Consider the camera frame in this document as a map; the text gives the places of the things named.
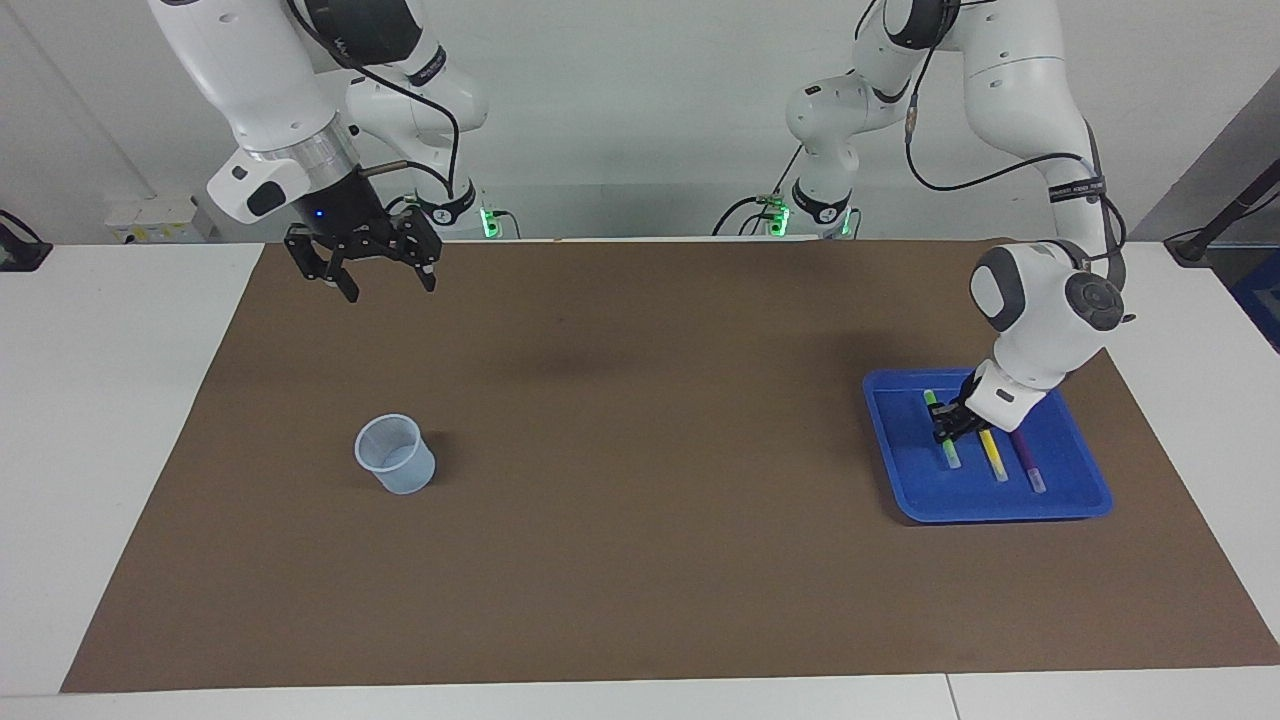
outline plastic tray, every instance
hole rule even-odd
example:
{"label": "plastic tray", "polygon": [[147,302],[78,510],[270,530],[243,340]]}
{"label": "plastic tray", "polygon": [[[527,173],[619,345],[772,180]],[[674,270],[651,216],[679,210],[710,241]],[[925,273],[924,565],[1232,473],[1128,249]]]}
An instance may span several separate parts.
{"label": "plastic tray", "polygon": [[1021,427],[1047,492],[1032,489],[1012,441],[1001,430],[992,434],[1009,482],[996,482],[977,434],[956,442],[961,468],[947,468],[942,448],[933,442],[924,391],[932,389],[947,402],[970,372],[879,370],[863,380],[884,469],[902,512],[920,523],[1078,520],[1110,512],[1111,491],[1059,391],[1042,400]]}

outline translucent plastic cup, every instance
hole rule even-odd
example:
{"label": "translucent plastic cup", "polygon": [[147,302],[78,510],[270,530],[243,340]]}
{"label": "translucent plastic cup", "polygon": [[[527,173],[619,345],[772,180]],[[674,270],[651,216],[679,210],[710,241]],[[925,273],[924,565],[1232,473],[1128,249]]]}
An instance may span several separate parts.
{"label": "translucent plastic cup", "polygon": [[356,462],[396,495],[422,489],[435,474],[435,456],[417,423],[404,415],[370,420],[356,436]]}

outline table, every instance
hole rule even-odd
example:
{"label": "table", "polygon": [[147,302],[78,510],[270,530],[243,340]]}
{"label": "table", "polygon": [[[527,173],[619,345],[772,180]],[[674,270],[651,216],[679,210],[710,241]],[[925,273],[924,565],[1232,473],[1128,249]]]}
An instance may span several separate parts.
{"label": "table", "polygon": [[[59,247],[0,278],[0,716],[1274,717],[1280,667],[49,697],[261,246]],[[1272,634],[1280,357],[1208,270],[1126,251],[1111,355]],[[1226,373],[1215,361],[1230,357]],[[86,483],[91,480],[101,487]]]}

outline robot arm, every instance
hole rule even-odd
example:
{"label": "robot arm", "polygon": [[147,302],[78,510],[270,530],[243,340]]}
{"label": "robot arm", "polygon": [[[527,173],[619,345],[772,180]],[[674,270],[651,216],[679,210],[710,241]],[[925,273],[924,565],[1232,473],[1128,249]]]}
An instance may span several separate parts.
{"label": "robot arm", "polygon": [[[239,145],[209,181],[214,202],[243,223],[293,206],[305,224],[289,228],[285,246],[298,269],[307,279],[337,286],[352,302],[358,288],[343,268],[348,259],[404,263],[428,291],[434,290],[434,263],[443,250],[438,233],[419,205],[397,215],[383,209],[369,182],[378,170],[361,168],[348,129],[320,91],[283,8],[269,0],[148,3],[178,59],[227,118]],[[396,63],[411,86],[445,76],[443,50],[420,24],[425,14],[417,0],[307,0],[306,5],[314,24],[307,29],[332,37],[346,50],[344,58],[361,65]],[[406,97],[399,106],[411,102]],[[468,117],[479,119],[471,124],[479,126],[485,111],[483,101],[474,102]],[[417,151],[407,141],[402,147]],[[440,165],[438,159],[434,164]],[[316,246],[328,249],[329,256],[321,258]]]}
{"label": "robot arm", "polygon": [[1023,160],[1055,155],[1034,164],[1050,186],[1059,236],[996,247],[979,260],[970,292],[1000,334],[960,397],[934,411],[941,441],[987,425],[1016,428],[1129,318],[1101,163],[1066,83],[1053,0],[876,0],[854,41],[855,70],[801,90],[788,105],[806,150],[795,205],[823,234],[835,232],[858,169],[850,138],[901,118],[910,138],[913,76],[934,47],[964,54],[965,110],[983,141]]}
{"label": "robot arm", "polygon": [[452,182],[419,173],[412,201],[426,209],[440,229],[481,225],[479,191],[456,167],[453,133],[477,129],[489,115],[488,99],[475,79],[449,59],[431,32],[420,0],[288,0],[328,47],[360,65],[381,64],[392,85],[412,92],[449,115],[384,85],[356,78],[347,87],[347,108],[360,129],[389,145],[399,156],[435,170]]}

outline power outlet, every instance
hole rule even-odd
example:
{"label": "power outlet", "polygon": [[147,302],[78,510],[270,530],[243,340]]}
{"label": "power outlet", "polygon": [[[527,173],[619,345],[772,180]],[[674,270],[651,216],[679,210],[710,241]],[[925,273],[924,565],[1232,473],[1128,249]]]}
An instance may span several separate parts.
{"label": "power outlet", "polygon": [[216,237],[218,228],[193,197],[155,197],[116,205],[106,215],[106,227],[123,245],[201,243]]}
{"label": "power outlet", "polygon": [[502,237],[502,220],[484,205],[480,206],[480,222],[484,223],[484,236],[486,240]]}

